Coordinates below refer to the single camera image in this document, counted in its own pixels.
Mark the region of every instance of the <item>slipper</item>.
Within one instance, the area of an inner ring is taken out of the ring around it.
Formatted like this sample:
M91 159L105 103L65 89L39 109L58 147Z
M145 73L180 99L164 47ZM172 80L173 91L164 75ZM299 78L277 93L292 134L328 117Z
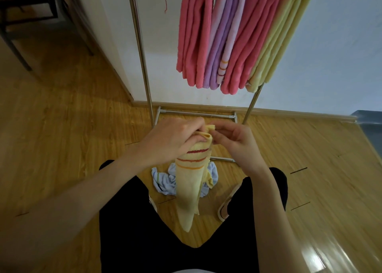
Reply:
M150 197L150 195L149 195L149 202L150 202L150 204L153 206L154 210L158 213L157 206L155 205L155 203L154 203L154 201L152 200L152 198Z
M225 201L222 203L222 205L220 206L220 208L218 209L217 211L217 216L219 217L219 220L221 220L222 222L224 222L226 219L224 219L222 217L222 208L224 207L224 205L233 197L233 195L238 191L238 189L241 187L241 184L238 184L234 189L233 191L230 193L230 195L225 199Z

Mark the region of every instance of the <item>chair leg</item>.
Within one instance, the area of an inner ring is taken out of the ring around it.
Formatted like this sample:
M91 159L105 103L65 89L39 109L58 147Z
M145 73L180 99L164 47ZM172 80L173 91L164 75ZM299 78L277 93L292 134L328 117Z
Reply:
M19 59L21 64L26 68L27 71L32 71L31 66L28 65L26 60L22 57L20 52L17 50L16 46L12 43L12 41L7 37L7 33L0 29L0 34L7 46L11 49L11 51L15 54L15 56Z

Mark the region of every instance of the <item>yellow towel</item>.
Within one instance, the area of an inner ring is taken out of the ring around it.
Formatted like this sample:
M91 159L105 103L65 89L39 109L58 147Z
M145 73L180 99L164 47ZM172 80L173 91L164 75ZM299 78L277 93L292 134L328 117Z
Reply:
M272 77L310 0L280 0L259 58L252 68L249 92L256 92Z
M214 125L206 125L207 131L214 130ZM204 182L212 184L211 174L207 166L210 161L212 149L212 136L209 133L196 131L207 142L198 142L193 145L188 153L175 160L176 166L176 211L184 231L191 229L194 214L199 214L198 202L200 190Z

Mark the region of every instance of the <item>wooden floor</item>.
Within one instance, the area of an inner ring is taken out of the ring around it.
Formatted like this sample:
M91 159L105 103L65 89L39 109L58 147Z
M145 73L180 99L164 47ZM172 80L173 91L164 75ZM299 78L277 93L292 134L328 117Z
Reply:
M0 41L0 219L90 177L150 130L148 110L129 105L103 58L89 56L76 36L17 46L34 71ZM248 124L269 166L287 175L286 213L311 272L381 272L382 167L359 127L266 116ZM213 155L228 156L219 146ZM217 229L217 208L245 177L236 164L216 164L219 181L200 200L189 233L179 226L174 197L155 191L150 169L139 175L163 221L193 247ZM36 272L100 272L99 253L95 216Z

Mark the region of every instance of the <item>metal pole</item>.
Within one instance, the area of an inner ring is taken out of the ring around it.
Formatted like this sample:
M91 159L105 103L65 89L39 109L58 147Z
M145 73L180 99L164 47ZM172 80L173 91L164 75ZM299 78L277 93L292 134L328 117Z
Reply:
M135 36L137 38L139 58L141 59L141 68L144 81L144 88L146 90L147 104L149 105L151 126L154 127L154 113L152 111L151 93L149 85L149 77L147 75L146 57L143 48L143 37L141 32L141 24L139 23L138 3L137 0L130 0L131 15L133 16Z
M251 114L251 112L252 112L252 109L253 109L253 107L255 106L255 103L256 103L256 101L257 101L257 98L258 98L259 95L260 95L260 92L261 92L261 89L262 89L263 86L264 86L264 83L261 84L261 86L257 89L255 95L253 95L251 104L250 104L249 107L248 107L247 113L246 113L245 116L244 116L244 120L243 120L242 124L246 124L246 123L247 123L248 117L250 116L250 114Z

